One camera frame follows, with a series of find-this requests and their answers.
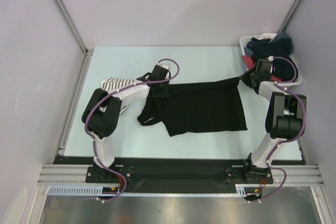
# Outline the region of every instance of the striped cloth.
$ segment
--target striped cloth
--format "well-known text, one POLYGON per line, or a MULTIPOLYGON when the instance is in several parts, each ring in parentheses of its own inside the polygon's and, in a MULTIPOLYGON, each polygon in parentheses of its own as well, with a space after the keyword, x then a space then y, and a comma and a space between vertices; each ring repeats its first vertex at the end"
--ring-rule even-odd
MULTIPOLYGON (((115 89, 121 89, 122 87, 125 87, 129 84, 132 84, 133 82, 135 82, 135 80, 109 78, 109 79, 101 82, 101 88, 104 89, 105 91, 111 91, 111 90, 115 90, 115 89)), ((123 115, 125 113, 127 107, 128 107, 128 105, 122 107, 120 109, 119 115, 123 115)))

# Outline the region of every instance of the white laundry basket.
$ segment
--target white laundry basket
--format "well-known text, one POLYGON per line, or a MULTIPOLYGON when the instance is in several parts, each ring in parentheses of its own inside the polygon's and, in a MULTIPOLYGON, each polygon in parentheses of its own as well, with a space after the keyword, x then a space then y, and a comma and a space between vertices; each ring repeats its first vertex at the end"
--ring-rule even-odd
MULTIPOLYGON (((246 47, 247 43, 250 42, 250 40, 255 37, 255 38, 260 38, 260 35, 247 35, 247 36, 241 36, 240 39, 239 39, 239 44, 240 44, 240 48, 242 49, 242 53, 243 55, 245 54, 245 50, 244 48, 246 47)), ((295 85, 299 85, 301 84, 302 82, 302 77, 301 77, 301 74, 300 74, 300 70, 299 70, 299 67, 298 67, 298 64, 295 60, 295 56, 294 55, 291 55, 290 58, 292 59, 292 61, 295 63, 296 67, 298 68, 298 77, 296 79, 295 82, 290 82, 290 83, 279 83, 280 86, 283 86, 283 87, 290 87, 290 86, 295 86, 295 85)))

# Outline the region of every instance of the white wall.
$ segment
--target white wall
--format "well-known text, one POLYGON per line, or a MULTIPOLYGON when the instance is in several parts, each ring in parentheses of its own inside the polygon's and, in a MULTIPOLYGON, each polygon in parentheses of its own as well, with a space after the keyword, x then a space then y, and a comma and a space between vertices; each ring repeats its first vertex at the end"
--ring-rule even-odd
POLYGON ((88 47, 237 46, 278 31, 294 0, 64 0, 88 47))
POLYGON ((304 0, 289 26, 303 77, 297 92, 307 96, 302 137, 311 164, 318 164, 336 206, 336 1, 304 0))
POLYGON ((83 55, 52 0, 0 0, 0 6, 1 220, 21 188, 27 204, 32 200, 83 55))

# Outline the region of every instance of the white cloth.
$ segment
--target white cloth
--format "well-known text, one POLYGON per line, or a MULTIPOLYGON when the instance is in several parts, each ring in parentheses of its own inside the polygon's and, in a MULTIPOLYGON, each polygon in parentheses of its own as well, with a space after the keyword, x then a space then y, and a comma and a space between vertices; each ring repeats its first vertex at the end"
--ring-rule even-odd
POLYGON ((260 35, 259 40, 261 39, 271 39, 271 41, 277 36, 278 34, 273 34, 273 33, 264 33, 260 35))
MULTIPOLYGON (((111 90, 121 89, 122 87, 125 87, 129 84, 132 84, 133 82, 135 82, 135 80, 109 78, 109 79, 101 82, 101 88, 104 89, 105 91, 111 91, 111 90)), ((125 113, 127 107, 128 107, 128 105, 125 106, 125 107, 122 107, 120 109, 119 115, 122 115, 123 113, 125 113)))

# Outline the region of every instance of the white table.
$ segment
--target white table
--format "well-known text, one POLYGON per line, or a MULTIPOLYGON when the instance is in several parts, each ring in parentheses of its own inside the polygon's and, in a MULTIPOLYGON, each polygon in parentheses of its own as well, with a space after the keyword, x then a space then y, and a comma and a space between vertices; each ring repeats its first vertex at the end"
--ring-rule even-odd
MULTIPOLYGON (((150 72, 162 58, 176 60, 180 74, 171 82, 218 81, 244 73, 238 47, 96 47, 72 123, 65 156, 93 156, 92 141, 81 122, 83 111, 93 91, 109 78, 135 79, 150 72)), ((176 68, 171 65, 174 74, 176 68)), ((131 104, 119 117, 117 129, 110 136, 115 157, 244 159, 265 136, 268 101, 240 82, 247 131, 186 133, 169 137, 163 123, 141 126, 137 117, 145 100, 131 104)), ((286 145, 276 159, 301 160, 297 142, 286 145)))

